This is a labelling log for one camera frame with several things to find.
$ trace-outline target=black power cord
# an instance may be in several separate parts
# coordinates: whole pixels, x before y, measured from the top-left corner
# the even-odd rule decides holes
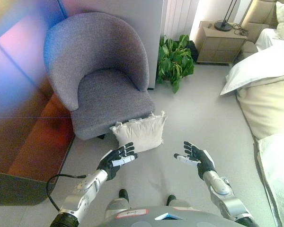
[[[236,35],[248,36],[248,30],[242,28],[241,25],[239,25],[239,24],[232,24],[231,26],[234,29],[234,33]]]
[[[51,178],[49,178],[49,180],[46,182],[46,194],[47,194],[47,197],[49,198],[49,200],[52,202],[53,206],[56,208],[57,211],[60,211],[59,207],[57,206],[57,204],[53,201],[51,195],[49,194],[49,189],[48,189],[48,186],[49,186],[49,182],[55,178],[55,177],[59,177],[59,176],[66,176],[66,177],[70,177],[70,178],[85,178],[86,175],[81,175],[81,176],[73,176],[73,175],[68,175],[68,174],[56,174],[54,176],[52,176]]]

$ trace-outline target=white fingertip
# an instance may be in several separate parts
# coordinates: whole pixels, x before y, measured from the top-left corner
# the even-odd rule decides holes
[[[206,154],[206,156],[209,158],[209,160],[213,163],[213,166],[214,166],[214,161],[213,161],[212,157],[209,155],[209,153],[207,152],[207,150],[203,150],[203,151]]]
[[[129,155],[126,157],[121,158],[120,160],[115,160],[112,161],[113,166],[122,166],[128,162],[134,161],[134,156],[133,155]]]
[[[100,161],[102,161],[102,159],[104,159],[107,155],[109,155],[110,152],[112,152],[113,150],[109,150],[101,159]]]
[[[197,166],[197,164],[199,163],[199,162],[197,162],[197,161],[189,160],[188,157],[184,157],[184,156],[181,156],[181,155],[178,155],[178,156],[177,156],[177,159],[178,159],[179,161],[184,162],[184,163],[186,163],[186,164],[189,164],[189,165],[191,165],[191,166]]]

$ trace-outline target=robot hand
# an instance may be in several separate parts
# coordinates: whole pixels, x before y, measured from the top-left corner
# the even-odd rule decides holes
[[[117,150],[110,150],[101,158],[97,169],[107,172],[107,181],[113,179],[122,165],[138,158],[138,155],[133,150],[132,142],[119,147]]]
[[[174,157],[181,162],[197,166],[198,174],[201,179],[203,179],[203,174],[205,172],[215,171],[213,159],[206,150],[200,150],[198,147],[187,141],[184,141],[184,149],[184,152],[187,153],[187,157],[179,154],[174,154]]]

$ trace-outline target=light gray carpet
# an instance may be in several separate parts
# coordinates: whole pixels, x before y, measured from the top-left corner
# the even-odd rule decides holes
[[[186,200],[196,209],[220,215],[212,204],[205,183],[197,169],[173,158],[183,152],[183,141],[206,149],[216,164],[220,176],[228,176],[235,194],[243,201],[261,227],[275,226],[258,176],[253,139],[236,101],[235,95],[220,97],[228,66],[196,65],[195,73],[180,83],[173,94],[168,83],[149,91],[156,105],[156,114],[166,112],[164,144],[139,154],[139,158],[106,182],[92,202],[89,215],[80,227],[92,227],[103,220],[104,210],[121,188],[129,193],[132,207],[164,205],[169,194]],[[100,158],[118,144],[112,134],[81,141],[75,139],[63,168],[63,173],[82,175],[93,173]],[[61,178],[52,193],[61,205],[78,180]],[[33,207],[0,207],[0,227],[49,226],[56,210],[46,200]]]

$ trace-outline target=bed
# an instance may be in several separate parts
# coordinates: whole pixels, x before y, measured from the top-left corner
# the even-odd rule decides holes
[[[263,17],[265,4],[259,6],[259,2],[254,0],[250,6],[258,14],[247,13],[247,16]],[[276,226],[284,227],[284,36],[278,15],[284,4],[265,2],[276,4],[277,12],[274,8],[273,13],[277,14],[279,24],[257,31],[258,52],[232,67],[221,95],[236,91],[257,143],[257,160]]]

